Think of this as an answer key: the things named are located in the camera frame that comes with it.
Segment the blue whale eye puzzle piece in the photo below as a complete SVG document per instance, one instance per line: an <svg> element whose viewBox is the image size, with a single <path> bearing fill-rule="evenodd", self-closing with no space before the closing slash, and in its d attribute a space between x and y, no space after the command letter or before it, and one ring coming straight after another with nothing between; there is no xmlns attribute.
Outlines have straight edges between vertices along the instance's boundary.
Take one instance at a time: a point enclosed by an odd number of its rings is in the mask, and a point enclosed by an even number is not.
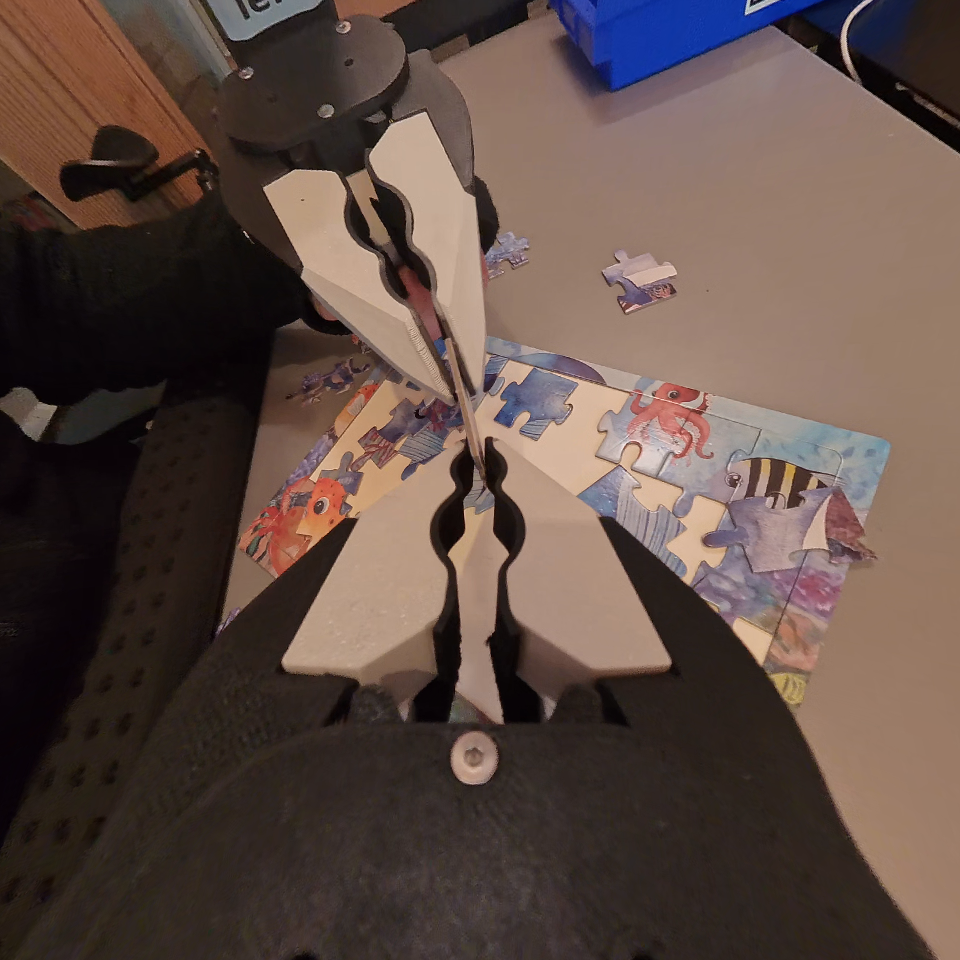
<svg viewBox="0 0 960 960"><path fill-rule="evenodd" d="M549 426L561 426L569 418L569 399L577 386L573 379L533 367L521 381L513 381L501 390L502 406L493 422L514 428L526 415L526 421L518 428L519 435L538 441Z"/></svg>

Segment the blue bin with tag sticker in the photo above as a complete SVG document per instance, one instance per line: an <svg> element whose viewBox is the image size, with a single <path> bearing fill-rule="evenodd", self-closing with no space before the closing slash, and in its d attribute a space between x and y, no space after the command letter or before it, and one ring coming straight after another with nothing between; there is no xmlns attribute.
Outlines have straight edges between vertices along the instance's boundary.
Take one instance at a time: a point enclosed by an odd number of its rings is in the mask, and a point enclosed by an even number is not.
<svg viewBox="0 0 960 960"><path fill-rule="evenodd" d="M550 1L608 90L616 91L798 14L814 1Z"/></svg>

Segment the wooden panel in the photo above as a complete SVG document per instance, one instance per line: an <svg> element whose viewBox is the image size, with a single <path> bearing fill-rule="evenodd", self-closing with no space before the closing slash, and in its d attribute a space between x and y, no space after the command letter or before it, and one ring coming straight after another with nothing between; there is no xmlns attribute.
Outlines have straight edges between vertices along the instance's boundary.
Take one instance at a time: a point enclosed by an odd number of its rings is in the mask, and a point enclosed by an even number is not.
<svg viewBox="0 0 960 960"><path fill-rule="evenodd" d="M80 202L60 183L98 129L150 139L162 162L206 143L99 2L1 3L2 162L79 228L161 218L201 198L183 177L138 202L110 192Z"/></svg>

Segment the purple seahorse loose piece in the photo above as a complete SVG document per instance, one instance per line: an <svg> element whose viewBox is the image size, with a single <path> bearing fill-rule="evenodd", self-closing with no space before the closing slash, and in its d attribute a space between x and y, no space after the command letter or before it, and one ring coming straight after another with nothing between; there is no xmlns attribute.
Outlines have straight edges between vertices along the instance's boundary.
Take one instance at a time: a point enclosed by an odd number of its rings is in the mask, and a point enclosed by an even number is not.
<svg viewBox="0 0 960 960"><path fill-rule="evenodd" d="M390 286L390 289L394 294L402 298L406 302L407 306L411 307L411 305L408 303L406 299L406 292L398 276L397 268L402 264L409 266L410 268L412 267L410 266L410 263L404 258L404 256L402 256L399 253L398 248L395 245L395 242L389 240L385 245L378 245L375 243L368 243L359 237L356 237L356 238L364 245L377 251L378 254L380 254L384 258L385 260L384 265L386 269L386 280ZM489 281L499 276L502 273L502 267L501 267L502 261L504 260L510 261L511 259L516 258L516 255L514 254L514 252L510 250L509 246L507 245L507 241L514 240L514 239L515 239L515 236L513 234L510 234L510 233L499 234L498 236L496 236L491 249L486 253L484 257L481 257L481 266L483 269L483 280L484 280L484 288L485 288L485 292L484 292L485 311L486 311L486 291L487 291L487 285ZM421 279L419 271L418 270L415 270L415 271L419 279ZM312 294L309 288L308 290L310 294L314 297L314 299L318 302L318 300L315 298L314 294ZM319 302L318 302L318 306L321 307L326 313L328 313L334 320L338 321L338 319L334 315L330 314L330 312L328 312L325 309L325 307L322 306ZM420 325L424 333L424 337L427 341L427 344L432 346L436 350L436 356L438 358L438 362L441 366L441 369L445 374L449 375L450 377L449 382L450 382L450 385L453 387L453 382L450 374L450 367L447 360L446 344L445 344L445 339L447 338L447 336L439 328L438 320L434 313L434 309L429 309L423 313L419 313L416 309L412 307L411 309L414 313L414 318L417 320L418 324ZM354 334L354 332L349 330L348 327L346 328L350 333ZM488 324L486 324L486 361L488 356L487 338L488 338ZM406 375L402 374L400 371L396 370L395 368L393 369L399 374L401 374L403 378L407 379ZM482 387L480 388L479 391L471 391L471 394L475 396L478 393L480 393L481 390L482 390Z"/></svg>

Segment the orange pufferfish puzzle piece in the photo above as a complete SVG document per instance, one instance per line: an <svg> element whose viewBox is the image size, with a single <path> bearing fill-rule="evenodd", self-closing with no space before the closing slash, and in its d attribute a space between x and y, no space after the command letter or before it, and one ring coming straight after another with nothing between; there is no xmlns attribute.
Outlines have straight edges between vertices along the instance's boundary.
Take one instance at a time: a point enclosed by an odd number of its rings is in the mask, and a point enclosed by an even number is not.
<svg viewBox="0 0 960 960"><path fill-rule="evenodd" d="M324 538L339 525L351 510L349 492L333 477L319 477L304 508L296 534L310 543Z"/></svg>

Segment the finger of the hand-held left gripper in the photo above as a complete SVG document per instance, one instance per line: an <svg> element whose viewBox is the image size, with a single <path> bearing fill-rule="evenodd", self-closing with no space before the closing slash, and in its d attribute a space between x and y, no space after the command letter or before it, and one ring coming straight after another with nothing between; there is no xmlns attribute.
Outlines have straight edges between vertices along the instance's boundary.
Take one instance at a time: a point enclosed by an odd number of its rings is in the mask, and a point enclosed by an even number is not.
<svg viewBox="0 0 960 960"><path fill-rule="evenodd" d="M445 402L450 376L406 301L386 279L384 257L352 233L354 199L333 171L293 170L264 188L315 299L407 379Z"/></svg>
<svg viewBox="0 0 960 960"><path fill-rule="evenodd" d="M470 392L479 392L486 365L487 323L477 205L462 185L429 116L387 127L368 151L366 170L387 213L394 245L431 294L438 327L454 347Z"/></svg>

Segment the grey blue red-striped puzzle piece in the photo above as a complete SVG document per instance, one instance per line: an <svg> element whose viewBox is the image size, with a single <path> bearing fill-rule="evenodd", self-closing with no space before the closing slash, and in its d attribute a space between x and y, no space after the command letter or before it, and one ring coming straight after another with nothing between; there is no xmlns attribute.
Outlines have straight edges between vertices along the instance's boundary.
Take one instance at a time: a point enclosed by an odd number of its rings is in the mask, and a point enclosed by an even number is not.
<svg viewBox="0 0 960 960"><path fill-rule="evenodd" d="M624 249L614 252L615 262L602 270L607 286L619 286L618 306L625 315L673 299L678 270L668 261L659 262L651 253L630 257Z"/></svg>

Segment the black perforated pad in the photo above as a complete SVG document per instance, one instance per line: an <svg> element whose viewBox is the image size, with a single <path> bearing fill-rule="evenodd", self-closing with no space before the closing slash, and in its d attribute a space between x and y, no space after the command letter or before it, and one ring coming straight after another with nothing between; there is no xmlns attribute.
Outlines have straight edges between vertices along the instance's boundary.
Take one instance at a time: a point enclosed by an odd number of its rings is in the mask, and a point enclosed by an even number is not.
<svg viewBox="0 0 960 960"><path fill-rule="evenodd" d="M2 849L2 958L65 894L220 618L272 337L164 389L127 490L105 616Z"/></svg>

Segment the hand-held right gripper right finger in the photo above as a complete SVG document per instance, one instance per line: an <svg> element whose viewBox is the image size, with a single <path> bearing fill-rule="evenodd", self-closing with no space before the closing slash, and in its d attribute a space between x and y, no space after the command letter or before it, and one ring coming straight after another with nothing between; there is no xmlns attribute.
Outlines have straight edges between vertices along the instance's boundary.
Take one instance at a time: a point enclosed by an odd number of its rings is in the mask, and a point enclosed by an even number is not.
<svg viewBox="0 0 960 960"><path fill-rule="evenodd" d="M538 722L574 686L667 673L604 518L504 440L486 439L485 465L506 551L487 641L503 720Z"/></svg>

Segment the person's black clothing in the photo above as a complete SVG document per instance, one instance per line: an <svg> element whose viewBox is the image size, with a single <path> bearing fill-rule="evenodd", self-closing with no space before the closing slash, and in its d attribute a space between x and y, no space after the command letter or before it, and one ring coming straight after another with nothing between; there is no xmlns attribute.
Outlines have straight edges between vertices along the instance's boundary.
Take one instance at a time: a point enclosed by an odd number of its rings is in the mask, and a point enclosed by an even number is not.
<svg viewBox="0 0 960 960"><path fill-rule="evenodd" d="M90 659L140 450L1 417L1 835Z"/></svg>

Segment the black chair lever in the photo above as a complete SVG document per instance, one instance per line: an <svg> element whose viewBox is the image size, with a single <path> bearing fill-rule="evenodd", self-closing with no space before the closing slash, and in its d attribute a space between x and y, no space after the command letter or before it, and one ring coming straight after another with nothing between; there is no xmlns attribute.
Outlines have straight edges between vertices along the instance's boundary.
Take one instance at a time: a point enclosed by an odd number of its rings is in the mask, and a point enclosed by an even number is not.
<svg viewBox="0 0 960 960"><path fill-rule="evenodd" d="M189 150L164 165L159 161L158 148L143 135L125 126L101 126L89 157L60 167L59 185L74 203L111 191L135 203L188 173L195 174L202 191L219 184L219 167L204 149Z"/></svg>

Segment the purple and navy puzzle piece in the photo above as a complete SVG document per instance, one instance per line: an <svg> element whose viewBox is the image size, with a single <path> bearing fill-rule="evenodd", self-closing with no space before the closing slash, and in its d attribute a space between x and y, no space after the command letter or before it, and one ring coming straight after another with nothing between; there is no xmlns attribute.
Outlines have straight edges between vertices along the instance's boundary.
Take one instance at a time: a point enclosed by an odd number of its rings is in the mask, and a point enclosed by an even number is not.
<svg viewBox="0 0 960 960"><path fill-rule="evenodd" d="M835 565L873 561L865 530L841 486L799 493L798 506L770 507L762 497L732 501L727 513L733 527L704 534L708 548L740 547L755 574L798 569L812 551Z"/></svg>

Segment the person's left forearm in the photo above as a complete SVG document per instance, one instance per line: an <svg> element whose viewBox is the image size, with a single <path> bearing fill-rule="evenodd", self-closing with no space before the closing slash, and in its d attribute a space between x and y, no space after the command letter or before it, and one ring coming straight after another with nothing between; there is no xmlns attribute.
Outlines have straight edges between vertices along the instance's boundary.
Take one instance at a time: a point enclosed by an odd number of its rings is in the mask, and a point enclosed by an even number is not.
<svg viewBox="0 0 960 960"><path fill-rule="evenodd" d="M296 272L217 191L130 226L2 224L2 396L24 388L62 405L151 386L316 318Z"/></svg>

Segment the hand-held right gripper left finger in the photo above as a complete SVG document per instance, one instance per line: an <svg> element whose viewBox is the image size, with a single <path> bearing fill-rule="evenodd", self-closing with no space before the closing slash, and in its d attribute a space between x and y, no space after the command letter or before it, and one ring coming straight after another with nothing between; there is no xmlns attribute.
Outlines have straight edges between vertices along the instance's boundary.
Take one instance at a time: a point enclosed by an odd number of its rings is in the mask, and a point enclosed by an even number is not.
<svg viewBox="0 0 960 960"><path fill-rule="evenodd" d="M378 687L414 720L449 722L481 627L481 583L469 580L479 527L464 504L473 486L474 458L459 440L344 523L283 670Z"/></svg>

